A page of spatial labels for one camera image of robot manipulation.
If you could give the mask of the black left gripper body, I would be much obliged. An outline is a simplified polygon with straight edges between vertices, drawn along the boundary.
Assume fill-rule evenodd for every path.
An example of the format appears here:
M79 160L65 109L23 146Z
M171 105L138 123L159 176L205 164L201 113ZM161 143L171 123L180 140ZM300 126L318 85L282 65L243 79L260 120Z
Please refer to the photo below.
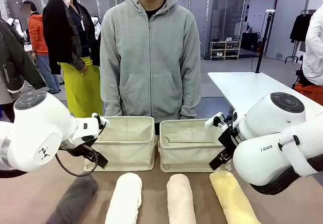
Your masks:
M69 148L60 146L60 150L66 151L75 157L82 156L85 159L98 159L97 152L92 147L86 144L81 144L74 149L69 149Z

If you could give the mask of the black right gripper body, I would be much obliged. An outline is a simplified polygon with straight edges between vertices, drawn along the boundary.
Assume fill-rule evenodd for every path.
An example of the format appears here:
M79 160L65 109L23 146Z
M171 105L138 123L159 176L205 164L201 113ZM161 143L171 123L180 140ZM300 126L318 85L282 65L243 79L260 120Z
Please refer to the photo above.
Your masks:
M223 145L224 149L220 152L221 156L233 156L239 144L239 132L237 128L228 127L219 136L218 141Z

